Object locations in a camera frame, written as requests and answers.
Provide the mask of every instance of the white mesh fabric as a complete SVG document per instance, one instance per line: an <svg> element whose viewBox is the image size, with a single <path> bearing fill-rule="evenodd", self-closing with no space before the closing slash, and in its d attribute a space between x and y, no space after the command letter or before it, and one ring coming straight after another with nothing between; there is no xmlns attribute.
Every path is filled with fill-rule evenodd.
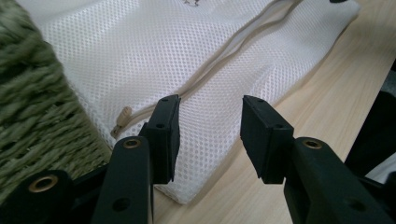
<svg viewBox="0 0 396 224"><path fill-rule="evenodd" d="M202 0L192 7L182 0L102 0L57 9L60 14L48 17L35 15L28 0L19 2L32 13L88 115L114 146L109 133L124 106L138 111L177 91L270 1ZM243 95L275 103L323 58L358 10L351 0L305 0L285 22L249 41L181 104L175 182L158 188L189 202L239 136ZM136 135L142 123L121 137Z"/></svg>

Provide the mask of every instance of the basket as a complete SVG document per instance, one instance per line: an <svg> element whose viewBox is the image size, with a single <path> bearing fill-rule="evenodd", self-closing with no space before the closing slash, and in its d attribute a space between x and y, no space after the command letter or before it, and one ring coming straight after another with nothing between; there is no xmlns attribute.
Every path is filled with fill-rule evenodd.
<svg viewBox="0 0 396 224"><path fill-rule="evenodd" d="M28 13L0 1L0 203L36 172L62 169L76 178L109 157Z"/></svg>

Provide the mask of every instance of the woven texture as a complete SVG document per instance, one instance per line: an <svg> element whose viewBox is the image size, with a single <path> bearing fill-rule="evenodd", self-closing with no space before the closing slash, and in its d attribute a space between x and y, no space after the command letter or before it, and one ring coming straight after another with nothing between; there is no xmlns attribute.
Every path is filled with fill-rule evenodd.
<svg viewBox="0 0 396 224"><path fill-rule="evenodd" d="M0 202L36 172L75 178L108 158L51 46L24 9L0 1Z"/></svg>
<svg viewBox="0 0 396 224"><path fill-rule="evenodd" d="M53 15L38 13L40 4L20 1L54 46L78 99L110 145L116 140L109 133L124 106L138 113L180 91L208 63L220 62L213 55L230 40L243 41L245 32L257 31L246 26L262 24L271 12L262 14L270 0L201 0L197 7L192 0L86 0L56 8ZM158 188L189 202L238 138L243 95L274 104L326 55L358 10L352 0L304 0L217 67L183 99L175 182ZM138 134L142 123L121 137Z"/></svg>

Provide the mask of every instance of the white mesh bag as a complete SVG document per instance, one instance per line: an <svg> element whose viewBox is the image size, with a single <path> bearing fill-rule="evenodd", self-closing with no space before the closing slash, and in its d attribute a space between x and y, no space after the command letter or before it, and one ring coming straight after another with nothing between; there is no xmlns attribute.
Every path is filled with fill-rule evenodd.
<svg viewBox="0 0 396 224"><path fill-rule="evenodd" d="M142 116L120 137L137 135L159 99L182 93L175 182L158 187L180 203L199 192L239 136L243 95L275 103L359 11L352 0L19 2L111 146L126 105Z"/></svg>

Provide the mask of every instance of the wooden table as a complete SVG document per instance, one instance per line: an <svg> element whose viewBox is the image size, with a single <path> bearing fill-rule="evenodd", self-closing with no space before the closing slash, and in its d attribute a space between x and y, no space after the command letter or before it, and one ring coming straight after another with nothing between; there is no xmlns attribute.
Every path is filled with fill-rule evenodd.
<svg viewBox="0 0 396 224"><path fill-rule="evenodd" d="M295 137L328 143L345 159L396 57L396 1L357 0L359 17L276 110ZM282 186L257 178L241 143L189 204L155 192L155 223L291 223Z"/></svg>

